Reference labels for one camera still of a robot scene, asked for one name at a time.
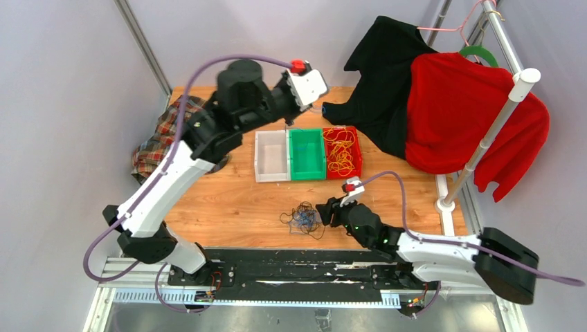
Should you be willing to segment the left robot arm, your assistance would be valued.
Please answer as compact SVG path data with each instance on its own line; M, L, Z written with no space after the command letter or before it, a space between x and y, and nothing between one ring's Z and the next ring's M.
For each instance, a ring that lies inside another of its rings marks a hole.
M190 117L181 98L174 142L161 164L123 204L103 210L118 245L136 263L164 262L180 268L196 286L207 284L212 267L200 245L177 236L165 216L186 191L224 156L238 148L245 133L279 120L294 120L328 93L322 73L303 60L280 62L273 87L263 80L265 57L229 55L217 74L217 88Z

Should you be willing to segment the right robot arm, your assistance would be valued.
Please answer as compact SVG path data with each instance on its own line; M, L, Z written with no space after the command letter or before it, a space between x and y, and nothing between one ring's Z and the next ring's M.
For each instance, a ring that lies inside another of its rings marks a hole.
M362 203L341 205L330 198L316 210L323 225L341 226L363 248L391 262L397 282L413 288L420 282L453 282L488 288L507 301L534 302L539 256L497 228L461 238L411 233L387 225Z

